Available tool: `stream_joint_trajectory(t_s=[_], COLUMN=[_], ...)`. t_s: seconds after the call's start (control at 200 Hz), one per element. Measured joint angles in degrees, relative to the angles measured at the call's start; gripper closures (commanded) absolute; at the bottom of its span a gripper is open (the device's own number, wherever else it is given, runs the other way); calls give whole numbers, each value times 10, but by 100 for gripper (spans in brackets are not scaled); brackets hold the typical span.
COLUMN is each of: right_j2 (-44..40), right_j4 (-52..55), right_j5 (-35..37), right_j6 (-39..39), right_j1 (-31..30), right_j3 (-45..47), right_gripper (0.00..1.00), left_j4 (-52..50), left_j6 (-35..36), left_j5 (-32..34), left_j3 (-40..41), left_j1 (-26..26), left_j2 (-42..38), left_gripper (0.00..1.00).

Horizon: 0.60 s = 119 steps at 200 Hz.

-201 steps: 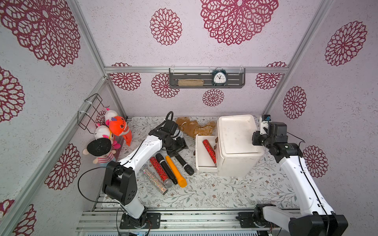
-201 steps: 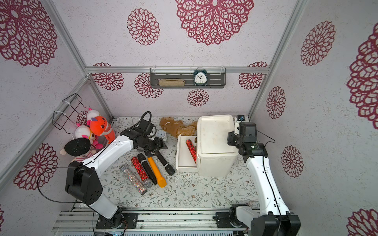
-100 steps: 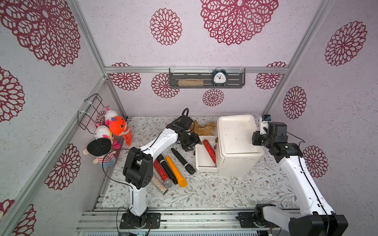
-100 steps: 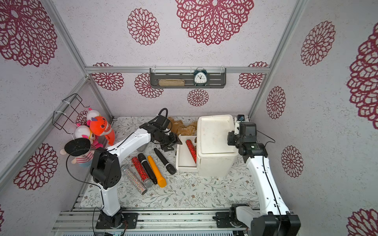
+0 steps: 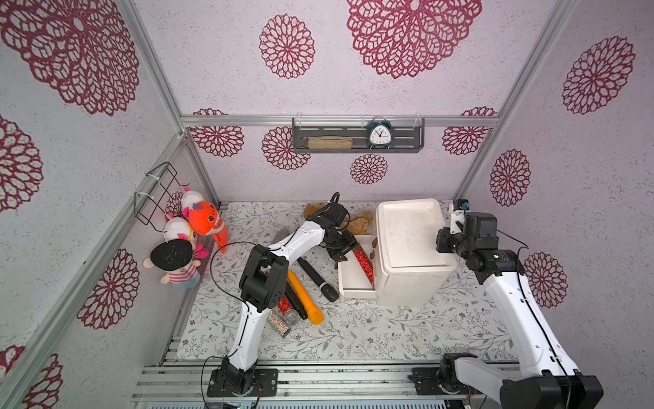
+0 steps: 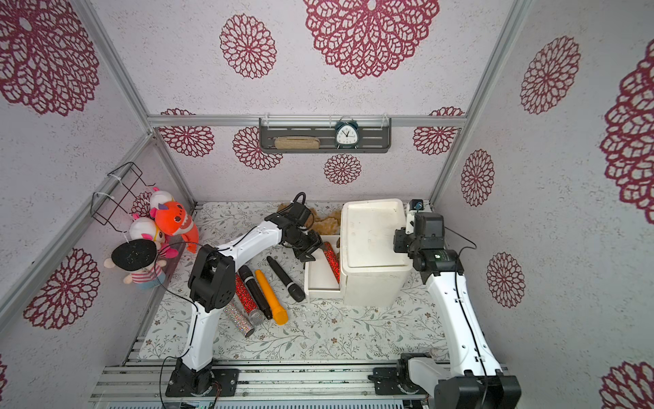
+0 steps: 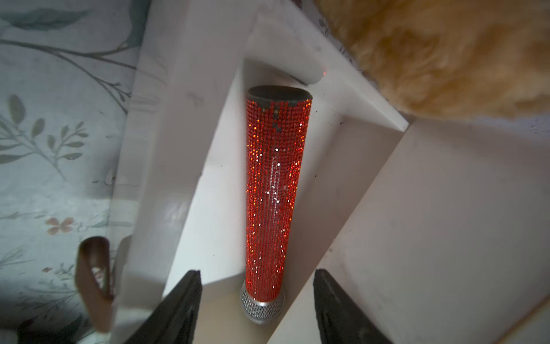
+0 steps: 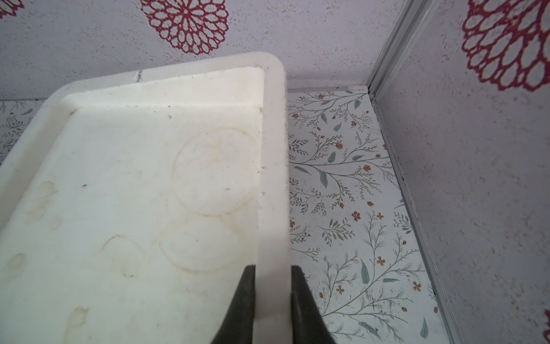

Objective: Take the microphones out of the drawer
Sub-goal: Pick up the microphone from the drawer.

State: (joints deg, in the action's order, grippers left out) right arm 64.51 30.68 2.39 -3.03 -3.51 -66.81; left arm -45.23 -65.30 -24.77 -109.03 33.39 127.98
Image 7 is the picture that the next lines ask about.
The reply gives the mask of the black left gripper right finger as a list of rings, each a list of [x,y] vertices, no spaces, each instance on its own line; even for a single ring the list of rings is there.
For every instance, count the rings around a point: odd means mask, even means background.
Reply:
[[[313,282],[316,319],[323,344],[391,344],[326,269]]]

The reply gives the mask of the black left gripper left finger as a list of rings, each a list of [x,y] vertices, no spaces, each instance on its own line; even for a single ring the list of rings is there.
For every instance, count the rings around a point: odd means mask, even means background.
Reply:
[[[203,287],[201,272],[188,271],[138,330],[127,339],[137,344],[192,343]]]

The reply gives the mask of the white plastic drawer cabinet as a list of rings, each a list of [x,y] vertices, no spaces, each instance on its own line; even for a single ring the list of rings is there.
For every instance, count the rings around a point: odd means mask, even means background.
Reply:
[[[348,118],[302,199],[271,343],[318,343],[326,269],[394,343],[549,342],[549,118]]]

